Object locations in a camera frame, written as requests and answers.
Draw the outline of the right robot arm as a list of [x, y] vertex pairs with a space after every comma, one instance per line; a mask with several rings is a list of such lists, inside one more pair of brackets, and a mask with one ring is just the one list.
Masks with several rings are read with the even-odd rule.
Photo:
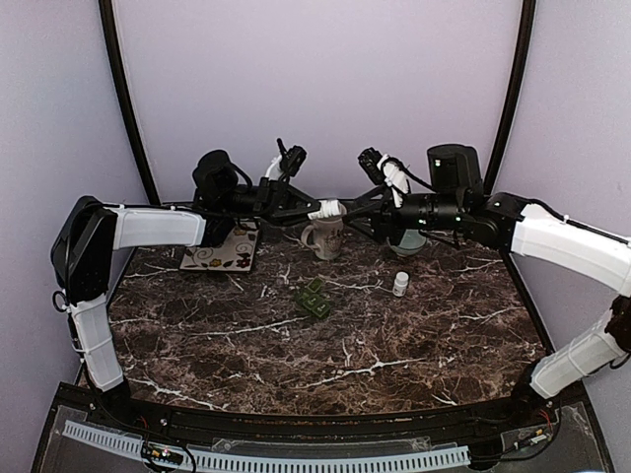
[[477, 152], [458, 144], [427, 151], [430, 179], [414, 193], [417, 177], [397, 158], [369, 148], [358, 162], [374, 189], [358, 197], [345, 223], [378, 242], [400, 243], [407, 231], [427, 237], [450, 232], [488, 248], [544, 260], [605, 284], [617, 294], [583, 334], [525, 369], [503, 407], [514, 428], [526, 426], [574, 382], [630, 354], [630, 240], [575, 221], [546, 203], [485, 190]]

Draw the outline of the green weekly pill organizer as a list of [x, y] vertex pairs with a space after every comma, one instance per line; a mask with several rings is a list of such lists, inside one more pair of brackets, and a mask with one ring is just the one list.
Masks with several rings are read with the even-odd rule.
[[322, 294], [323, 284], [321, 278], [314, 278], [295, 294], [296, 304], [318, 319], [327, 318], [330, 314], [330, 302]]

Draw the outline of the white pill bottle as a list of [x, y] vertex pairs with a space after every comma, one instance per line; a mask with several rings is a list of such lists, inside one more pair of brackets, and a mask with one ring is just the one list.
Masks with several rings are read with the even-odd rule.
[[319, 200], [319, 208], [308, 213], [311, 221], [338, 218], [345, 215], [345, 207], [338, 199]]
[[399, 271], [396, 273], [392, 286], [392, 293], [396, 297], [403, 297], [409, 285], [409, 275], [406, 272]]

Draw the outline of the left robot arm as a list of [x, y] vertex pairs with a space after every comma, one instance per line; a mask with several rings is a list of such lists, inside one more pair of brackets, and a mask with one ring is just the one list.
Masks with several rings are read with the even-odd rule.
[[192, 172], [188, 205], [107, 204], [89, 195], [76, 202], [50, 250], [58, 284], [52, 303], [67, 313], [73, 347], [98, 390], [125, 382], [106, 308], [113, 254], [139, 246], [218, 245], [243, 220], [290, 226], [314, 219], [325, 202], [290, 183], [306, 157], [300, 146], [281, 149], [253, 182], [226, 151], [214, 150]]

